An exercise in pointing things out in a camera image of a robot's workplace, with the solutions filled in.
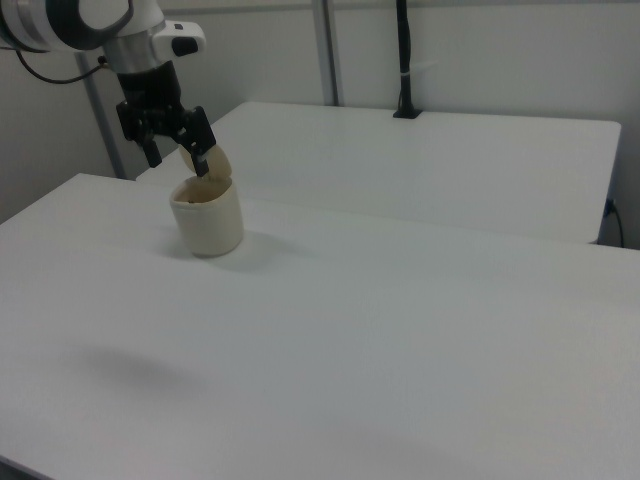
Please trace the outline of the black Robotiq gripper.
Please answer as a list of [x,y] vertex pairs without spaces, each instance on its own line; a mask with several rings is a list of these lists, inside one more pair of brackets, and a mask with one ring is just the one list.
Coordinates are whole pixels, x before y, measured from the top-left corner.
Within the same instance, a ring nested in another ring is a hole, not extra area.
[[150,168],[162,162],[154,135],[174,136],[198,177],[209,172],[208,152],[217,144],[201,106],[183,111],[181,88],[172,61],[133,74],[118,74],[125,100],[116,106],[123,135],[143,151]]

